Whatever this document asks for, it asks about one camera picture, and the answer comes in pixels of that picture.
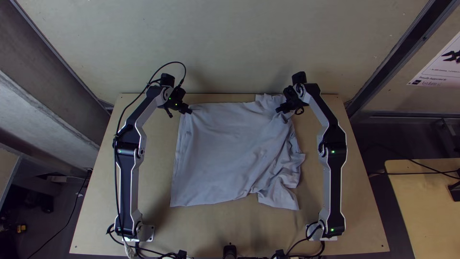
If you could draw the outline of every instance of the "poster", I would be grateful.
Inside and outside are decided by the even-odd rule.
[[[407,85],[460,87],[460,32]]]

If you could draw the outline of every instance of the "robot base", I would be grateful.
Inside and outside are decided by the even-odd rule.
[[[139,224],[137,226],[137,238],[128,238],[125,236],[127,242],[152,242],[155,234],[155,227],[153,225]]]
[[[322,237],[324,231],[324,225],[321,223],[313,223],[305,225],[305,230],[307,230],[307,236],[310,236],[311,233],[316,229],[316,227],[320,227],[320,229],[316,230],[313,236],[309,239],[309,241],[337,241],[337,236],[333,236],[331,238]]]

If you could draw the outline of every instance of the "black cable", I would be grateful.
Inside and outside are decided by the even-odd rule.
[[[444,172],[426,172],[426,173],[372,173],[376,175],[439,175],[439,174],[446,174],[446,173],[453,173],[457,172],[457,170],[452,171],[444,171]]]
[[[305,230],[305,236],[306,236],[306,238],[297,241],[293,246],[291,246],[291,248],[289,248],[289,250],[288,250],[287,253],[286,253],[287,256],[289,255],[289,253],[291,252],[291,250],[292,250],[297,244],[299,244],[299,243],[301,243],[301,242],[303,242],[303,241],[309,240],[309,239],[315,234],[315,232],[316,232],[318,229],[321,228],[321,226],[316,226],[316,228],[313,230],[313,232],[312,232],[310,235],[307,235],[307,231],[308,231],[308,228],[309,228],[310,226],[311,226],[311,224],[308,225],[307,229]]]
[[[136,242],[136,244],[135,244],[134,246],[135,246],[134,249],[135,249],[136,254],[138,255],[138,257],[139,257],[140,259],[145,259],[145,258],[140,254],[140,252],[139,252],[139,242]]]
[[[320,256],[321,256],[321,254],[324,252],[324,249],[325,249],[325,247],[326,247],[324,241],[321,241],[321,250],[320,250],[318,253],[314,254],[314,255],[289,255],[289,253],[291,252],[291,250],[292,250],[296,245],[298,245],[299,243],[301,243],[301,242],[303,242],[303,241],[310,240],[310,238],[315,234],[315,232],[316,232],[318,229],[321,228],[321,226],[316,226],[316,228],[313,230],[313,232],[312,232],[310,235],[307,235],[307,233],[308,233],[308,228],[309,228],[312,224],[309,224],[309,225],[307,226],[307,228],[305,229],[305,238],[304,238],[304,239],[301,239],[301,240],[299,240],[299,241],[297,241],[293,246],[291,246],[291,248],[289,248],[289,249],[287,250],[286,256],[288,256],[288,257],[290,257],[290,258],[291,258],[291,257],[313,258],[313,257],[316,257],[316,256],[317,256],[317,257],[320,257]],[[276,254],[272,255],[271,259],[274,259],[275,257],[276,257]]]
[[[409,158],[409,157],[407,157],[407,156],[405,156],[405,155],[399,153],[398,151],[396,151],[396,150],[394,150],[394,149],[391,149],[391,148],[389,148],[389,147],[387,147],[387,146],[385,146],[385,145],[383,145],[383,144],[380,144],[380,143],[374,142],[372,145],[370,145],[369,147],[365,148],[365,149],[363,150],[362,153],[365,153],[365,152],[368,151],[369,149],[371,149],[371,148],[373,148],[373,147],[376,147],[376,146],[381,147],[381,148],[383,148],[383,149],[386,149],[386,150],[388,150],[388,151],[390,151],[390,152],[393,152],[394,154],[396,154],[396,155],[398,155],[398,156],[400,156],[400,157],[402,157],[402,158],[404,158],[404,159],[406,159],[406,160],[409,160],[409,161],[411,161],[412,163],[414,163],[414,164],[416,164],[416,165],[419,165],[419,166],[425,167],[425,168],[427,168],[427,169],[430,169],[430,170],[432,170],[432,171],[435,171],[436,174],[443,174],[443,175],[445,175],[445,176],[447,176],[447,177],[450,177],[450,178],[454,178],[454,179],[460,180],[460,177],[450,176],[450,175],[447,174],[447,173],[452,173],[452,172],[441,172],[441,171],[436,170],[436,169],[434,169],[434,168],[431,168],[431,167],[429,167],[429,166],[427,166],[427,165],[421,164],[421,163],[415,161],[414,159],[411,159],[411,158]],[[433,174],[433,173],[432,173],[432,172],[428,172],[428,173],[413,173],[413,174]]]
[[[36,254],[38,251],[40,251],[44,246],[46,246],[46,244],[48,244],[49,241],[51,241],[55,236],[57,236],[59,233],[61,233],[61,231],[64,230],[64,228],[66,228],[68,226],[70,220],[72,219],[73,212],[75,211],[75,207],[77,207],[78,195],[80,194],[81,190],[83,189],[83,186],[85,186],[86,180],[88,179],[88,176],[90,175],[90,172],[92,172],[92,170],[87,170],[86,177],[83,180],[83,184],[81,185],[80,189],[78,190],[77,197],[75,198],[75,204],[73,205],[72,212],[70,213],[69,219],[67,220],[67,223],[65,224],[65,226],[63,226],[61,228],[61,230],[59,230],[56,234],[54,234],[54,236],[50,237],[39,249],[37,249],[33,254],[31,254],[29,257],[27,257],[27,259],[29,259],[32,256],[34,256],[34,254]]]

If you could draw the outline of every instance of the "wooden tabletop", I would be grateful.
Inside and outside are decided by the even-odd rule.
[[[438,171],[460,168],[460,158],[416,161]],[[432,172],[409,160],[388,160],[385,168],[388,173]],[[458,180],[432,174],[389,177],[415,258],[459,258],[460,202],[453,201],[447,188]]]
[[[124,255],[123,247],[105,235],[115,220],[114,158],[112,139],[123,108],[135,94],[118,97],[94,166],[70,249],[71,253]],[[186,94],[188,104],[252,102],[254,94]],[[343,102],[337,95],[323,95],[347,133],[348,158],[343,167],[342,208],[346,231],[338,241],[326,242],[324,254],[355,254],[388,251],[388,244],[370,183]],[[127,117],[137,106],[125,113]],[[299,186],[293,190],[299,211],[272,208],[257,202],[257,195],[214,205],[170,208],[171,178],[179,114],[169,118],[155,110],[144,125],[146,156],[139,170],[139,203],[146,224],[154,224],[153,242],[141,247],[160,252],[186,250],[193,257],[222,257],[229,242],[239,256],[271,256],[305,238],[305,224],[318,220],[322,207],[322,166],[316,135],[320,124],[311,111],[293,116],[297,139],[306,154]],[[303,242],[294,253],[313,254],[319,242]]]
[[[19,156],[0,147],[0,209],[12,182],[14,167]]]

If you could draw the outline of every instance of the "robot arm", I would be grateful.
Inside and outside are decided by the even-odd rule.
[[[142,126],[156,108],[169,109],[182,114],[192,113],[182,102],[185,90],[174,86],[174,77],[162,74],[159,86],[150,86],[146,98],[126,119],[125,125],[114,138],[115,162],[120,170],[120,212],[115,219],[115,232],[126,241],[152,241],[154,226],[144,225],[138,210],[139,166],[144,161],[146,135]]]
[[[311,106],[319,119],[322,130],[318,135],[318,153],[324,166],[324,204],[317,223],[307,226],[308,235],[319,226],[322,231],[313,233],[311,240],[336,239],[345,231],[345,218],[341,212],[342,166],[346,161],[346,135],[337,118],[321,98],[317,84],[307,83],[304,72],[293,77],[293,85],[284,89],[286,103],[277,112],[295,110],[303,112],[304,106]],[[159,86],[151,86],[146,98],[128,117],[125,125],[114,138],[115,162],[120,170],[119,216],[115,219],[115,232],[126,241],[152,241],[154,226],[144,225],[138,210],[138,174],[144,160],[146,135],[142,126],[156,108],[163,108],[172,117],[169,109],[182,114],[192,113],[182,102],[185,90],[174,86],[174,77],[162,74]]]
[[[287,113],[295,110],[303,113],[304,106],[310,106],[321,123],[318,134],[318,154],[323,165],[323,206],[316,223],[307,225],[310,240],[336,240],[345,231],[345,217],[342,214],[342,167],[346,162],[346,135],[337,118],[321,97],[317,84],[307,83],[305,72],[292,76],[293,86],[284,89],[286,102],[276,109]]]

